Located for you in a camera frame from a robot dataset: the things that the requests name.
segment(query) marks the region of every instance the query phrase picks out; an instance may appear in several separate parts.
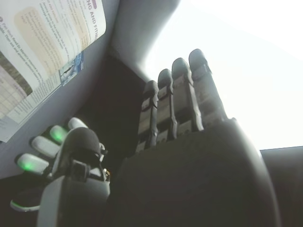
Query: white robotic hand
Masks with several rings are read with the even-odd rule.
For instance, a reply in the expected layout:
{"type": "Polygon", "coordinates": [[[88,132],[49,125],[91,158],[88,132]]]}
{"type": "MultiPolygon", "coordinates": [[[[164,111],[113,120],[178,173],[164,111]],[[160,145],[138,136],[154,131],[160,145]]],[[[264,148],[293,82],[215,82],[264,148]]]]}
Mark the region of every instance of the white robotic hand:
{"type": "MultiPolygon", "coordinates": [[[[80,127],[88,128],[85,123],[75,117],[71,118],[68,122],[69,130],[73,130],[80,127]]],[[[67,134],[68,132],[63,127],[55,125],[50,129],[50,137],[53,141],[43,136],[37,136],[30,142],[30,144],[33,149],[50,158],[51,160],[54,160],[67,134]]],[[[103,144],[100,144],[100,149],[105,151],[103,144]]],[[[103,160],[105,154],[104,152],[102,153],[103,154],[100,158],[100,162],[103,160]]],[[[47,178],[52,177],[50,174],[52,164],[35,155],[25,153],[21,156],[17,156],[16,164],[24,171],[31,172],[36,175],[43,175],[47,178]]],[[[101,176],[101,173],[97,168],[92,169],[91,173],[97,176],[101,176]]]]}

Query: open book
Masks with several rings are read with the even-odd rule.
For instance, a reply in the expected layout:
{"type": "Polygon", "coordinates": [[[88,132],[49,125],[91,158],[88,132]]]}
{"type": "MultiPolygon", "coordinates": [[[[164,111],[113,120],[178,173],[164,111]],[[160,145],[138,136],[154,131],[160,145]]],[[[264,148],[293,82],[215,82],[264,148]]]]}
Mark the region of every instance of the open book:
{"type": "Polygon", "coordinates": [[[83,69],[82,51],[105,29],[101,0],[1,1],[0,141],[83,69]]]}

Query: robotic hand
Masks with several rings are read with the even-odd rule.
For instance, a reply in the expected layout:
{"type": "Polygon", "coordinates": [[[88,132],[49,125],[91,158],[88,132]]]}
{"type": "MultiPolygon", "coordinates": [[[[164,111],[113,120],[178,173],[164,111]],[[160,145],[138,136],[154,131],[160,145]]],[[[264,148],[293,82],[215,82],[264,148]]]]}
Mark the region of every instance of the robotic hand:
{"type": "MultiPolygon", "coordinates": [[[[88,127],[80,119],[73,117],[68,122],[68,129],[71,131],[76,128],[88,127]]],[[[16,195],[15,198],[11,200],[11,208],[21,212],[35,211],[40,208],[40,200],[44,188],[56,178],[53,176],[53,165],[56,162],[57,154],[62,148],[68,133],[69,132],[63,127],[55,125],[49,131],[49,139],[44,136],[37,136],[30,141],[31,147],[42,154],[45,159],[28,153],[16,157],[15,162],[21,169],[39,175],[45,180],[42,185],[16,195]]],[[[103,157],[107,154],[107,150],[103,144],[100,143],[99,146],[101,153],[99,161],[101,163],[103,157]]],[[[109,180],[109,172],[106,169],[103,170],[102,167],[99,166],[92,168],[90,174],[103,181],[106,178],[109,180]]]]}

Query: gray surface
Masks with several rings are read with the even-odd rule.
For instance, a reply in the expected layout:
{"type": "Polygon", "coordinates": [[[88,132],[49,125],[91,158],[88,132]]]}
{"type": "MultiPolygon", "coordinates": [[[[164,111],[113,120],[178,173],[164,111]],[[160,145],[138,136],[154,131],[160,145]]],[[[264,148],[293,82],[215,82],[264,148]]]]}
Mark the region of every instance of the gray surface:
{"type": "Polygon", "coordinates": [[[71,118],[85,103],[97,79],[102,76],[101,62],[112,36],[119,0],[102,2],[107,22],[105,34],[84,51],[84,70],[48,98],[8,143],[0,144],[0,179],[22,173],[15,165],[14,158],[20,153],[35,154],[28,144],[30,138],[41,134],[50,125],[61,124],[71,118]]]}
{"type": "Polygon", "coordinates": [[[180,0],[121,1],[111,55],[148,81],[143,60],[179,3],[180,0]]]}

